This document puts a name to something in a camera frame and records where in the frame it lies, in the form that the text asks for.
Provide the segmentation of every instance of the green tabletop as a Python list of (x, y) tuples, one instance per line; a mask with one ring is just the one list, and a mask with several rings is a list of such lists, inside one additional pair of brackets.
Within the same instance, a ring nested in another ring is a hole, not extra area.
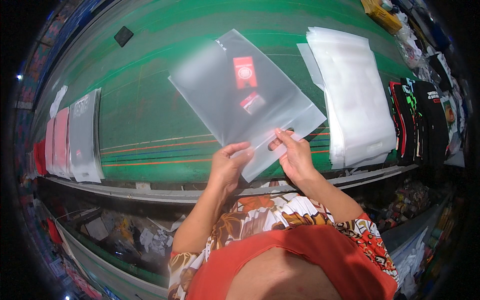
[[(113, 39), (122, 26), (134, 33), (123, 48)], [(172, 48), (186, 38), (215, 39), (235, 28), (326, 115), (323, 92), (312, 83), (296, 45), (307, 42), (309, 26), (368, 38), (386, 94), (389, 81), (412, 76), (394, 38), (364, 13), (360, 0), (125, 0), (90, 26), (57, 64), (36, 111), (33, 139), (45, 137), (50, 105), (63, 85), (68, 91), (60, 109), (101, 87), (99, 142), (107, 180), (206, 181), (220, 144), (168, 81)], [(315, 167), (330, 170), (328, 121), (308, 139)], [(276, 162), (258, 178), (282, 176)]]

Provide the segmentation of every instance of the gray plastic bag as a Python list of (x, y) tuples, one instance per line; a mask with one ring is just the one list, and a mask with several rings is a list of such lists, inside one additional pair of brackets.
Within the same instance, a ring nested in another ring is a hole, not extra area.
[(285, 152), (268, 144), (274, 129), (300, 140), (326, 117), (257, 47), (235, 29), (195, 53), (169, 80), (222, 146), (248, 141), (255, 151), (242, 176), (252, 181)]

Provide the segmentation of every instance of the person's right hand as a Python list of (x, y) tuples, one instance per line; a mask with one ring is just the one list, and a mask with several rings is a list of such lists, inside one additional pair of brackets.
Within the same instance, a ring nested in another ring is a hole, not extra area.
[(313, 167), (309, 142), (305, 139), (296, 142), (291, 138), (292, 134), (292, 131), (275, 129), (275, 135), (287, 147), (287, 153), (279, 159), (280, 165), (288, 178), (302, 189), (301, 185), (318, 176), (318, 172)]

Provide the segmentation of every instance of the orange line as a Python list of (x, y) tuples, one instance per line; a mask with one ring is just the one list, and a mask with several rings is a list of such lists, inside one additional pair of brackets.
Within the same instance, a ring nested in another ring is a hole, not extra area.
[(207, 158), (207, 159), (192, 159), (192, 160), (157, 161), (157, 162), (151, 162), (151, 163), (138, 163), (138, 164), (102, 165), (102, 167), (177, 164), (177, 163), (191, 163), (191, 162), (196, 162), (196, 161), (210, 161), (210, 160), (212, 160), (212, 159), (211, 159), (211, 158)]
[(201, 144), (201, 143), (211, 143), (211, 142), (216, 142), (216, 140), (212, 140), (212, 141), (199, 141), (199, 142), (189, 142), (189, 143), (179, 143), (179, 144), (170, 144), (170, 145), (160, 145), (160, 146), (150, 146), (150, 147), (143, 147), (143, 148), (134, 148), (134, 149), (110, 151), (110, 152), (104, 152), (104, 153), (100, 153), (100, 154), (110, 154), (110, 153), (127, 152), (127, 151), (133, 151), (133, 150), (144, 150), (144, 149), (152, 149), (152, 148), (161, 148), (161, 147), (170, 147), (170, 146), (181, 146), (181, 145), (191, 145), (191, 144)]

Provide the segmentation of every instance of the orange floral top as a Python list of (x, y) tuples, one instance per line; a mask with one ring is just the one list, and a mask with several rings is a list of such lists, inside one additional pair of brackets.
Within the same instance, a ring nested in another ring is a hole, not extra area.
[(223, 214), (214, 225), (201, 253), (172, 253), (168, 265), (168, 299), (186, 299), (193, 277), (208, 262), (212, 251), (257, 233), (288, 230), (300, 225), (333, 226), (353, 240), (372, 264), (398, 283), (398, 273), (380, 233), (365, 213), (355, 220), (335, 223), (332, 214), (322, 204), (297, 193), (287, 193), (239, 199), (232, 210)]

